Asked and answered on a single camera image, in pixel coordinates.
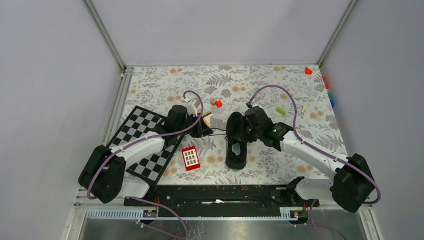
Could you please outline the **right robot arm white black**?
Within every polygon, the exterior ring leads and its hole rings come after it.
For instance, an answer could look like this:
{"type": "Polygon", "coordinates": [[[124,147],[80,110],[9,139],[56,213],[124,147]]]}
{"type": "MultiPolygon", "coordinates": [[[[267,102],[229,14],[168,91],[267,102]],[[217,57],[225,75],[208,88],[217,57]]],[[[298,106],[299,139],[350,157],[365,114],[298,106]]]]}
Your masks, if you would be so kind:
{"type": "Polygon", "coordinates": [[[245,114],[233,112],[226,123],[227,153],[225,163],[243,169],[247,162],[247,144],[256,141],[279,152],[292,155],[322,172],[325,179],[296,177],[288,185],[287,201],[293,206],[305,200],[327,200],[355,213],[366,203],[374,186],[374,177],[360,154],[335,154],[316,143],[305,141],[295,129],[283,122],[272,122],[259,106],[245,114]]]}

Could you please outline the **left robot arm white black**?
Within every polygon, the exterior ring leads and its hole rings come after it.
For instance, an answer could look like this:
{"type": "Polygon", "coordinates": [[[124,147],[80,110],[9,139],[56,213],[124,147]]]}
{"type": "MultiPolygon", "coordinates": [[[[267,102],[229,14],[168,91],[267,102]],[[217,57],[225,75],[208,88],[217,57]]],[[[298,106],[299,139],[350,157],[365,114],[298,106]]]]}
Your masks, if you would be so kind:
{"type": "Polygon", "coordinates": [[[186,134],[203,137],[202,127],[206,126],[203,110],[201,99],[191,99],[184,105],[174,105],[163,123],[141,137],[112,148],[97,146],[78,178],[78,183],[87,191],[87,198],[106,204],[117,197],[136,197],[144,206],[152,204],[155,192],[150,184],[126,176],[126,170],[142,159],[175,146],[186,134]]]}

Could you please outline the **black shoelace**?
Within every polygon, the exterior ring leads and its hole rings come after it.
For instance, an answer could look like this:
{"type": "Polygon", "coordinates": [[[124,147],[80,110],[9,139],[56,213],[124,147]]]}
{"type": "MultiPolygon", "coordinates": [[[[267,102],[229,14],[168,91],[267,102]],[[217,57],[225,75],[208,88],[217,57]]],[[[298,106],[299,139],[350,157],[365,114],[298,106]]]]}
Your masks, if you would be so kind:
{"type": "Polygon", "coordinates": [[[211,130],[213,131],[211,136],[224,136],[227,134],[227,131],[222,128],[212,127],[211,130]]]}

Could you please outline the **black sneaker shoe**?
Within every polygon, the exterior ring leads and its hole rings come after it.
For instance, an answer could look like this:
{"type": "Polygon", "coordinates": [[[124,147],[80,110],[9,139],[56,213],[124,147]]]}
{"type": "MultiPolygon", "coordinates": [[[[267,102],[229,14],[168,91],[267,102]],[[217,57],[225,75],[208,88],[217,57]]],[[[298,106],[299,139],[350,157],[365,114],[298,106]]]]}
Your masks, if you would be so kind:
{"type": "Polygon", "coordinates": [[[225,164],[230,169],[241,170],[247,164],[247,143],[235,138],[242,123],[242,114],[233,112],[226,122],[225,164]]]}

